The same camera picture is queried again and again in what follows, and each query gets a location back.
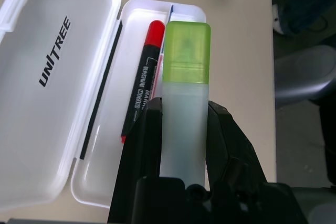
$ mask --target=case latch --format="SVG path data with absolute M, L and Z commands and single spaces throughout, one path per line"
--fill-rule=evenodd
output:
M 0 31 L 13 31 L 16 21 L 27 0 L 10 0 L 4 2 L 3 15 L 0 16 Z

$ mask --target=marker cap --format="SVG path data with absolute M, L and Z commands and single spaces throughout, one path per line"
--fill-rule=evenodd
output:
M 207 23 L 167 24 L 163 58 L 164 82 L 209 84 L 211 29 Z
M 164 28 L 164 23 L 159 20 L 154 20 L 152 23 L 150 23 L 147 37 L 145 40 L 145 45 L 161 47 L 164 35 Z

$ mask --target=black strip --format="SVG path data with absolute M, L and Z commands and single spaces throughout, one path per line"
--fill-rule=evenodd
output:
M 119 40 L 119 37 L 120 37 L 121 29 L 122 29 L 122 22 L 120 21 L 117 34 L 115 35 L 115 39 L 114 39 L 114 43 L 113 43 L 113 46 L 112 46 L 111 54 L 110 54 L 109 60 L 108 60 L 108 62 L 106 64 L 106 68 L 105 68 L 105 72 L 104 72 L 104 75 L 103 75 L 103 79 L 101 81 L 101 85 L 100 85 L 100 88 L 99 88 L 99 91 L 98 91 L 97 100 L 96 100 L 96 103 L 94 105 L 93 112 L 92 112 L 92 115 L 91 115 L 91 118 L 90 118 L 90 122 L 89 122 L 89 125 L 88 125 L 88 130 L 86 132 L 86 136 L 85 136 L 82 152 L 80 153 L 80 159 L 84 159 L 85 158 L 85 154 L 86 154 L 86 150 L 88 148 L 88 144 L 89 144 L 89 140 L 90 140 L 93 124 L 94 124 L 95 119 L 96 119 L 96 115 L 97 115 L 97 112 L 98 112 L 101 96 L 103 95 L 103 91 L 104 91 L 105 83 L 106 83 L 106 80 L 107 80 L 107 76 L 109 75 L 109 71 L 110 71 L 111 64 L 112 64 L 112 59 L 113 59 L 114 52 L 115 52 L 115 49 L 116 49 L 117 44 L 118 44 L 118 40 Z

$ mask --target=white plastic case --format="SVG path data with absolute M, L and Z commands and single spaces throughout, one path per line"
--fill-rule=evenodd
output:
M 205 22 L 199 7 L 153 0 L 128 1 L 120 19 L 121 0 L 5 0 L 0 210 L 54 200 L 73 160 L 73 196 L 110 206 L 120 134 L 147 29 L 153 20 L 165 22 L 172 4 L 171 20 Z

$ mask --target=red cap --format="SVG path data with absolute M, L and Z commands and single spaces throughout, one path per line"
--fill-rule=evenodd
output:
M 164 28 L 164 24 L 159 20 L 154 20 L 152 23 L 150 23 L 145 45 L 153 45 L 161 48 Z

